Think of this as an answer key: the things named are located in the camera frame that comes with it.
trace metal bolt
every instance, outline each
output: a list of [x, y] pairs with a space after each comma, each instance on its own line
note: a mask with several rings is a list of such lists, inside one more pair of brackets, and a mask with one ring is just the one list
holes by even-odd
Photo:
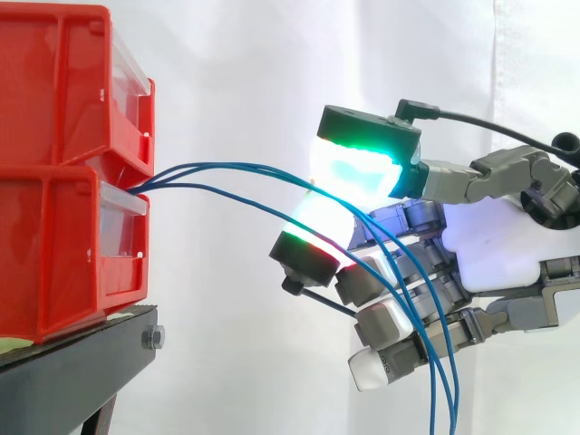
[[165, 328], [163, 326], [150, 326], [143, 336], [143, 344], [147, 349], [157, 350], [163, 347], [165, 343]]

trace green light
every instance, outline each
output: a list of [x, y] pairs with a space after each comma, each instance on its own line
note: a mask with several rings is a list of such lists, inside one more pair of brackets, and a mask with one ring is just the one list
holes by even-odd
[[[351, 212], [332, 199], [323, 197], [315, 192], [306, 194], [294, 212], [293, 218], [332, 239], [341, 247], [348, 247], [353, 236], [354, 222]], [[319, 247], [339, 260], [343, 266], [352, 263], [336, 248], [294, 224], [286, 224], [284, 231], [302, 238], [315, 247]]]
[[[401, 166], [390, 156], [359, 148], [345, 148], [317, 139], [311, 151], [314, 184], [364, 211], [385, 205], [401, 176]], [[309, 192], [294, 213], [299, 222], [348, 247], [353, 236], [353, 215], [333, 200]], [[295, 225], [284, 231], [302, 238], [338, 259], [343, 266], [352, 263], [334, 247]]]
[[311, 152], [311, 170], [317, 186], [370, 211], [385, 204], [402, 167], [387, 154], [364, 150], [363, 146], [345, 148], [317, 139]]

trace red plastic drawer unit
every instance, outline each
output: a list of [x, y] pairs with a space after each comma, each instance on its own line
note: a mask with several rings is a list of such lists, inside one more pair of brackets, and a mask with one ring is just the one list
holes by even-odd
[[0, 337], [40, 343], [147, 295], [144, 197], [91, 168], [0, 168], [0, 209]]
[[155, 88], [97, 5], [0, 3], [0, 165], [153, 175]]

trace black sensor cap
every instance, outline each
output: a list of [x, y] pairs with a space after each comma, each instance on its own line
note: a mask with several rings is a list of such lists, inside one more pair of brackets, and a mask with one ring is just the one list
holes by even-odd
[[387, 154], [394, 163], [407, 165], [417, 149], [421, 130], [392, 116], [384, 118], [344, 107], [325, 106], [317, 135], [346, 148]]

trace black metal stand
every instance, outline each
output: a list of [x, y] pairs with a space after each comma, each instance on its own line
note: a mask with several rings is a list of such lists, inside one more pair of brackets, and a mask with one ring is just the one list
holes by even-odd
[[0, 435], [106, 435], [117, 392], [155, 359], [155, 306], [0, 355]]

